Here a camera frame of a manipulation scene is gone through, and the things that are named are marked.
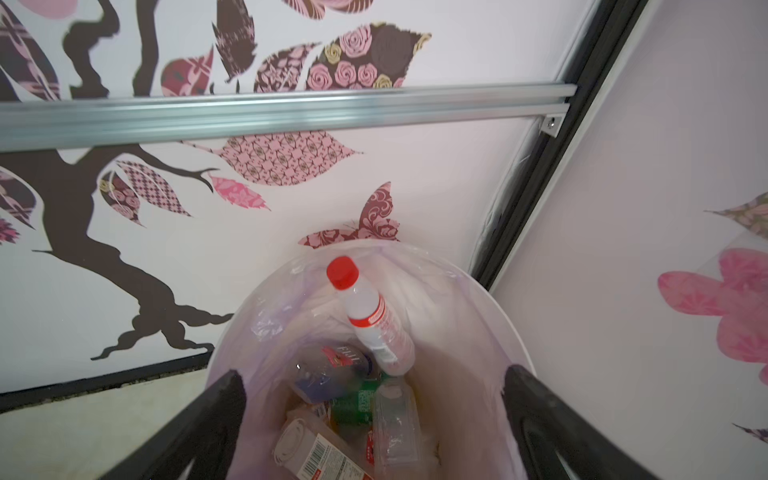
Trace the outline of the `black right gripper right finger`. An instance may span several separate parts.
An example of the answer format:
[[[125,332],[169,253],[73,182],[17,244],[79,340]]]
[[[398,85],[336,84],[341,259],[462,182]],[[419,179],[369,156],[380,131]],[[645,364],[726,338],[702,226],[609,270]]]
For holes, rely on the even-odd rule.
[[[653,479],[521,365],[507,368],[503,402],[530,479]]]

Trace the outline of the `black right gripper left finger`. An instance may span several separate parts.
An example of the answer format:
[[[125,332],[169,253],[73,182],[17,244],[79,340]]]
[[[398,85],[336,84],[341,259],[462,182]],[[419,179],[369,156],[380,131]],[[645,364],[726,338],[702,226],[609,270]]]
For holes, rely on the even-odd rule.
[[[224,479],[246,408],[242,377],[230,370],[104,479]]]

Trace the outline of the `clear bottle green white label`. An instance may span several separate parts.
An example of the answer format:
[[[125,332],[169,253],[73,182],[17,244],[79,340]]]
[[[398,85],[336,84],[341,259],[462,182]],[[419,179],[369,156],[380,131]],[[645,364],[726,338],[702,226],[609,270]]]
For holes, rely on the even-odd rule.
[[[273,449],[277,466],[303,480],[373,479],[347,445],[313,415],[288,419]]]

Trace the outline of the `clear bottle pink blue label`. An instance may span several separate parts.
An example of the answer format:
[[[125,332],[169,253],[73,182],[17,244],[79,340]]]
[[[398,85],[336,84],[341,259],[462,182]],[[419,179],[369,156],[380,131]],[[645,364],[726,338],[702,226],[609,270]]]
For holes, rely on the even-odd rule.
[[[358,391],[379,373],[374,359],[351,344],[309,344],[288,362],[285,380],[306,403],[318,404]]]

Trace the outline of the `green Sprite bottle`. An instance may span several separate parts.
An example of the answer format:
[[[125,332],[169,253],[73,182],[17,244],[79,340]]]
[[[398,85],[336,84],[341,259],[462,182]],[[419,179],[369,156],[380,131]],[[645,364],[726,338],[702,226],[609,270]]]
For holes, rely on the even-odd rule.
[[[380,380],[366,380],[361,387],[331,401],[331,418],[338,425],[370,426],[373,422],[373,399]]]

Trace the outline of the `clear bottle red label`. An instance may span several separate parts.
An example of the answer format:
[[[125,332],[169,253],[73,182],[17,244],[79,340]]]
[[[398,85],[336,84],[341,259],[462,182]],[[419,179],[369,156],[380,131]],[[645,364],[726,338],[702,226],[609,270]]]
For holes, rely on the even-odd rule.
[[[375,435],[373,433],[373,428],[370,428],[367,431],[367,433],[365,434],[364,440],[365,440],[364,446],[365,446],[365,458],[366,458],[366,461],[370,465],[374,465],[375,464],[375,446],[374,446],[374,444],[375,444]]]

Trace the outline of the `white bottle red cap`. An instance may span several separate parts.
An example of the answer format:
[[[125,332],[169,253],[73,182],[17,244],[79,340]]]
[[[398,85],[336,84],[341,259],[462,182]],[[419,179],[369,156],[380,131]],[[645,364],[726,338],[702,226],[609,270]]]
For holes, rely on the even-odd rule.
[[[348,256],[333,259],[326,276],[344,306],[358,340],[390,377],[405,376],[414,366],[416,349],[396,311]]]

